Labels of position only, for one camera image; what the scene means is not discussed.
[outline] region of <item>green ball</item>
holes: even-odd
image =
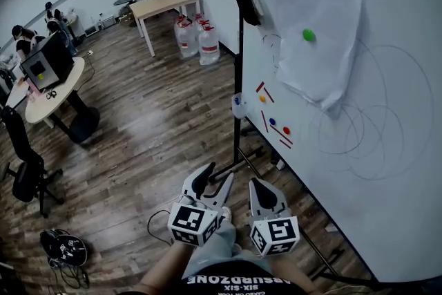
[[[302,36],[308,42],[314,42],[316,40],[315,33],[309,28],[305,28],[302,32]]]

